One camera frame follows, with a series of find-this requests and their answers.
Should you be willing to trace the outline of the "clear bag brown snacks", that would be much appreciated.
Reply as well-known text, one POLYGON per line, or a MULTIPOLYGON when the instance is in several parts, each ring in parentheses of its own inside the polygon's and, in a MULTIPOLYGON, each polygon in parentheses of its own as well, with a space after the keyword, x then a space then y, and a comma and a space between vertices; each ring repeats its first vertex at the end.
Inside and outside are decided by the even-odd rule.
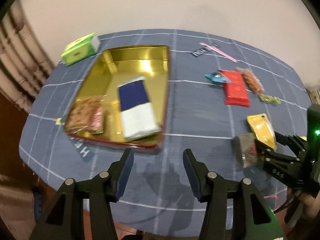
POLYGON ((77 133, 81 131, 91 133, 89 131, 90 122, 98 107, 102 107, 103 109, 102 96, 92 96, 84 100, 77 101, 65 120, 65 131, 67 133, 77 133))

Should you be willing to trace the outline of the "red gold toffee tin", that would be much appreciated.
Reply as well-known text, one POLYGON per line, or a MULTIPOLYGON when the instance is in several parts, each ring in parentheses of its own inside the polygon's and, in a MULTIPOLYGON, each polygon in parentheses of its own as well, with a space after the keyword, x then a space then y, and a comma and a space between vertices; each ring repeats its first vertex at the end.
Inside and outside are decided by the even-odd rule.
POLYGON ((168 46, 103 51, 76 91, 64 132, 110 147, 159 148, 164 138, 170 76, 168 46))

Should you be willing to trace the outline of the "green tissue pack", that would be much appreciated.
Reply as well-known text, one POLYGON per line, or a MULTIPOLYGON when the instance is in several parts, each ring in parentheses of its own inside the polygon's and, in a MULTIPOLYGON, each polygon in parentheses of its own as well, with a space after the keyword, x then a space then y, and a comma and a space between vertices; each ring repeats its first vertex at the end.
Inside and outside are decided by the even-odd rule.
POLYGON ((61 54, 61 60, 66 66, 70 66, 97 54, 99 47, 100 41, 97 35, 88 34, 68 44, 61 54))

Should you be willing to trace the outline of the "clear pack orange biscuits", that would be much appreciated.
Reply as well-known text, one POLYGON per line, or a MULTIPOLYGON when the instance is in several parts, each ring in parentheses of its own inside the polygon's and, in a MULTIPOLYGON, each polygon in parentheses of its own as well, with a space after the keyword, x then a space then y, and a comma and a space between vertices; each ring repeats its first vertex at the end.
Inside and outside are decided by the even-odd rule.
POLYGON ((236 67, 236 70, 242 75, 242 78, 254 94, 264 94, 263 85, 249 68, 236 67))

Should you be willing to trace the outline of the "blue candy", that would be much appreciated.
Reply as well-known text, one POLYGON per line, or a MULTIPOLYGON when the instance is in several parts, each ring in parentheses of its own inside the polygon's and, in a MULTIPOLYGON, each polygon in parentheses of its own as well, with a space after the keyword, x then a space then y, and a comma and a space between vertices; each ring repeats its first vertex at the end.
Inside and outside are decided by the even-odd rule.
POLYGON ((218 85, 224 83, 232 83, 232 81, 221 72, 205 74, 204 77, 213 83, 217 83, 218 85))

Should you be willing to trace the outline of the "dark seaweed snack packet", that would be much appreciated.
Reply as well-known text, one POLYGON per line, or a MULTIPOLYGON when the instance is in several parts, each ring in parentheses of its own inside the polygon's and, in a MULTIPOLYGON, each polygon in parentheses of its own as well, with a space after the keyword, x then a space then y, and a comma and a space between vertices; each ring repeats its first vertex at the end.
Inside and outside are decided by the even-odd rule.
POLYGON ((258 162, 258 154, 253 133, 243 133, 231 140, 233 153, 238 163, 243 167, 254 166, 258 162))

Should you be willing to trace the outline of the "brown wooden cabinet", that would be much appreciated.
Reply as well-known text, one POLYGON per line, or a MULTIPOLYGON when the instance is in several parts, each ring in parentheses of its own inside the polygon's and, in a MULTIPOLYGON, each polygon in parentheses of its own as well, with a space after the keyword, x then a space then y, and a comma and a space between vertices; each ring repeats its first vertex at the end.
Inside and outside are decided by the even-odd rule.
POLYGON ((34 191, 39 178, 19 154, 19 142, 27 115, 1 95, 1 175, 34 191))

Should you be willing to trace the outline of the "yellow snack bag silver seam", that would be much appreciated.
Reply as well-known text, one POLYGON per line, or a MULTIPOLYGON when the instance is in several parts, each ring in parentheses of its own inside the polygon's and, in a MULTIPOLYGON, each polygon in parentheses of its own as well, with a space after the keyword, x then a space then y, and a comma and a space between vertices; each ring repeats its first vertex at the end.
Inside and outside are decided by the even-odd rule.
POLYGON ((273 150, 277 150, 276 136, 267 114, 261 113, 247 116, 247 123, 255 138, 273 150))

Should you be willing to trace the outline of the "red snack packet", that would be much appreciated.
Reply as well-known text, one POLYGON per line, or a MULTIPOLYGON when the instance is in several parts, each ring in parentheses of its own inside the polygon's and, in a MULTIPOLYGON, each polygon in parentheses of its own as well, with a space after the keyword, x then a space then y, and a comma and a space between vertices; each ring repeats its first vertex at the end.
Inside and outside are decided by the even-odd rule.
POLYGON ((225 104, 249 107, 250 100, 240 72, 236 70, 220 70, 220 72, 231 81, 224 83, 225 104))

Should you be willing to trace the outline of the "blue checked tablecloth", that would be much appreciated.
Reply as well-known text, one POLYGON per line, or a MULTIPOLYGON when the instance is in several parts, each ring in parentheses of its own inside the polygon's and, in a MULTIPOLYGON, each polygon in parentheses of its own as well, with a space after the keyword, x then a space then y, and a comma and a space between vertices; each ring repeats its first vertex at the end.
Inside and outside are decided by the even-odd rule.
MULTIPOLYGON (((117 222, 157 235, 199 234, 206 206, 194 197, 183 167, 182 153, 187 148, 225 179, 250 178, 272 209, 285 202, 286 186, 258 166, 243 169, 231 139, 248 131, 247 116, 259 113, 267 114, 281 134, 307 134, 306 110, 311 102, 292 67, 253 46, 186 30, 124 31, 101 35, 100 41, 102 49, 166 45, 172 67, 164 143, 156 154, 135 154, 124 195, 111 206, 117 222), (251 68, 267 94, 281 103, 263 103, 250 94, 250 107, 225 105, 223 88, 210 84, 205 75, 236 67, 251 68)), ((92 178, 121 156, 118 150, 71 139, 56 123, 67 114, 93 62, 90 57, 70 67, 58 64, 23 128, 18 146, 22 160, 54 189, 69 177, 92 178)))

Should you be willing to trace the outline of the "green small snack packet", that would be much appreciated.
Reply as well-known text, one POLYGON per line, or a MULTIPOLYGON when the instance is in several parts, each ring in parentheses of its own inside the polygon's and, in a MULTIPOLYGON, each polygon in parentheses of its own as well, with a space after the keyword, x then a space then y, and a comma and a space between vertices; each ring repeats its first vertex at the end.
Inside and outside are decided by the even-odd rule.
POLYGON ((275 96, 260 94, 259 98, 264 103, 270 103, 273 105, 280 104, 281 100, 275 96))

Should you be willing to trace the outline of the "blue white snack pack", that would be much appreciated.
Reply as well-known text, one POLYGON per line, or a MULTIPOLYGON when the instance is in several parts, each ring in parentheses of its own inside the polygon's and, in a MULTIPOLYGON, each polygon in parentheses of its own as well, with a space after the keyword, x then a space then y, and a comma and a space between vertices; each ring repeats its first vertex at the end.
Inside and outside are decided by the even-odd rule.
POLYGON ((118 86, 120 122, 126 141, 154 135, 161 131, 150 102, 144 76, 137 76, 118 86))

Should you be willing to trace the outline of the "pink patterned candy box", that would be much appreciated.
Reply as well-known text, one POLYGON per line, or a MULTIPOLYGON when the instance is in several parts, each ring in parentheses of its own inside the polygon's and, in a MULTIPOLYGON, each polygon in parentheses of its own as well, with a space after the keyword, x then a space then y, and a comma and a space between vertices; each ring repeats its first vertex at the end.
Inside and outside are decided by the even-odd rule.
POLYGON ((104 130, 104 115, 102 107, 98 107, 92 116, 89 131, 94 134, 103 133, 104 130))

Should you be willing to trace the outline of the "beige patterned curtain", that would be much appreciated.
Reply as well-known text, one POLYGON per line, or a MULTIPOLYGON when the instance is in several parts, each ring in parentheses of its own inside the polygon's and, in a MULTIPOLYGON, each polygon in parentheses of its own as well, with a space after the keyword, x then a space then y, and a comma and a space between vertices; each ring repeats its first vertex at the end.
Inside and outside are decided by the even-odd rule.
POLYGON ((16 0, 1 20, 1 94, 29 113, 54 68, 16 0))

